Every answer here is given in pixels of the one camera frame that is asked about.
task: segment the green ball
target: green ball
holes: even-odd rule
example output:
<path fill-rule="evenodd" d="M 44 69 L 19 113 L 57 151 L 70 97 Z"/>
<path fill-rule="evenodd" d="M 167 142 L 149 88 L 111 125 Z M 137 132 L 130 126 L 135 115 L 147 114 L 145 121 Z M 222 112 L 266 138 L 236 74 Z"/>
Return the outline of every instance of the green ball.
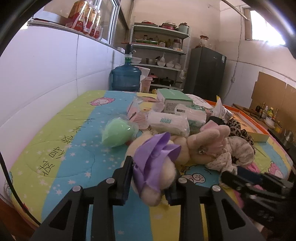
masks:
<path fill-rule="evenodd" d="M 108 147 L 120 146 L 131 140 L 135 128 L 120 118 L 110 121 L 102 133 L 102 144 Z"/>

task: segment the purple fabric bow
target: purple fabric bow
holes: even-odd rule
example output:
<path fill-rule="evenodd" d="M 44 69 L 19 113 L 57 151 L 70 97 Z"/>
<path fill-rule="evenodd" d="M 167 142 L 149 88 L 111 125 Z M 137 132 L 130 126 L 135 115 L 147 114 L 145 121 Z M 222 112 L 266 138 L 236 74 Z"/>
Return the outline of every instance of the purple fabric bow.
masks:
<path fill-rule="evenodd" d="M 168 156 L 174 162 L 181 151 L 180 145 L 168 144 L 169 140 L 169 132 L 158 134 L 136 150 L 133 157 L 133 179 L 139 194 L 145 184 L 160 192 L 159 178 L 165 158 Z"/>

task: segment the pipe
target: pipe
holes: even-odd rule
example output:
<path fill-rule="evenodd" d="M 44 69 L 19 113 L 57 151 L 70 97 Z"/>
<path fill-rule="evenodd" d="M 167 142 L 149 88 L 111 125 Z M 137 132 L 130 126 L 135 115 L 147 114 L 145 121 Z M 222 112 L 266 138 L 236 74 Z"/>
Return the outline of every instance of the pipe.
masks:
<path fill-rule="evenodd" d="M 239 15 L 241 15 L 244 19 L 249 20 L 245 15 L 243 15 L 235 6 L 233 6 L 231 3 L 229 3 L 226 0 L 221 0 L 222 2 L 225 2 L 228 6 L 230 6 L 232 9 L 234 9 Z"/>

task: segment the electrical cord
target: electrical cord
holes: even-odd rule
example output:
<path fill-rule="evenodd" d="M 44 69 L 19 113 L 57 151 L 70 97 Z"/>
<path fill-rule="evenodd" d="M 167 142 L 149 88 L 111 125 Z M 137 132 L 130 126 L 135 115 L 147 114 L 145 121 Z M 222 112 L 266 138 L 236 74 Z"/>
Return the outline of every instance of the electrical cord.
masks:
<path fill-rule="evenodd" d="M 22 203 L 22 201 L 20 200 L 20 197 L 18 196 L 17 192 L 15 191 L 15 188 L 13 187 L 13 184 L 10 180 L 10 177 L 9 177 L 9 173 L 7 171 L 7 167 L 5 165 L 5 161 L 3 159 L 3 156 L 0 152 L 0 164 L 1 164 L 1 167 L 2 167 L 2 170 L 3 170 L 3 173 L 4 173 L 4 176 L 6 178 L 6 181 L 10 187 L 10 190 L 13 194 L 13 196 L 15 197 L 16 201 L 18 202 L 18 204 L 21 206 L 21 208 L 23 209 L 23 211 L 38 225 L 40 225 L 40 222 L 29 212 L 29 210 L 25 207 L 25 205 Z"/>
<path fill-rule="evenodd" d="M 242 42 L 242 17 L 240 18 L 240 22 L 241 22 L 241 33 L 240 33 L 240 35 L 239 35 L 239 46 L 238 46 L 238 52 L 237 52 L 237 62 L 239 61 L 239 47 L 240 47 L 241 42 Z M 229 86 L 228 92 L 227 92 L 227 94 L 225 95 L 225 97 L 223 98 L 222 101 L 224 101 L 224 100 L 227 98 L 227 96 L 228 96 L 228 94 L 229 94 L 229 92 L 230 92 L 230 90 L 231 90 L 231 87 L 232 87 L 232 85 L 233 85 L 233 83 L 234 83 L 234 81 L 232 81 L 232 80 L 233 80 L 234 75 L 235 75 L 235 72 L 236 72 L 236 70 L 237 70 L 237 62 L 236 62 L 236 64 L 235 64 L 235 68 L 234 68 L 233 76 L 232 76 L 232 78 L 230 79 L 231 83 L 230 83 L 230 86 Z"/>

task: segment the refrigerator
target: refrigerator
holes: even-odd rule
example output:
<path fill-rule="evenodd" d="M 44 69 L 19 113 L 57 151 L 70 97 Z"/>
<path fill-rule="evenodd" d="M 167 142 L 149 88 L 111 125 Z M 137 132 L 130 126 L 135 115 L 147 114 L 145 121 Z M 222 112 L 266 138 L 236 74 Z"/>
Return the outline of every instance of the refrigerator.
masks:
<path fill-rule="evenodd" d="M 226 56 L 206 47 L 191 50 L 183 92 L 216 102 L 224 75 Z"/>

